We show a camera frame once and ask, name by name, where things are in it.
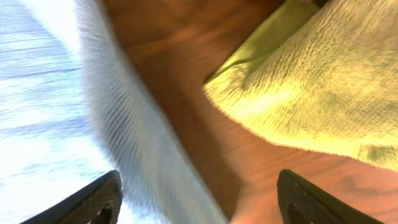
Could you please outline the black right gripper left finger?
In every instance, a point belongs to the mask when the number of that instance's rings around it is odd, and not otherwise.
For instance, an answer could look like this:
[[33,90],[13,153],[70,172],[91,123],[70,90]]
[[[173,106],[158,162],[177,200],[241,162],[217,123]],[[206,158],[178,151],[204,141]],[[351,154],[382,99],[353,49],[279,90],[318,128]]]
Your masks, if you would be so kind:
[[121,176],[111,170],[21,224],[117,224],[122,201]]

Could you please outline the blue cloth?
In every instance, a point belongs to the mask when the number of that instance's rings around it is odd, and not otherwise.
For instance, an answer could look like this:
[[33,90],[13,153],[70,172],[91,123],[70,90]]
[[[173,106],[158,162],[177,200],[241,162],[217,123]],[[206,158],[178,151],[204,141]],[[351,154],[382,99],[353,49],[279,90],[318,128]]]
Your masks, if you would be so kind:
[[226,223],[99,1],[1,2],[1,222],[111,170],[117,223]]

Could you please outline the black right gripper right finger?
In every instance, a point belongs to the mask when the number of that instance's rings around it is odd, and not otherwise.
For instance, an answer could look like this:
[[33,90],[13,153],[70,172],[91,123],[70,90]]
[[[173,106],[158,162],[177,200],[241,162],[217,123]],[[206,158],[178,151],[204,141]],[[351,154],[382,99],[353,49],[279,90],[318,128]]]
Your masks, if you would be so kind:
[[288,169],[279,173],[277,196],[284,224],[382,224]]

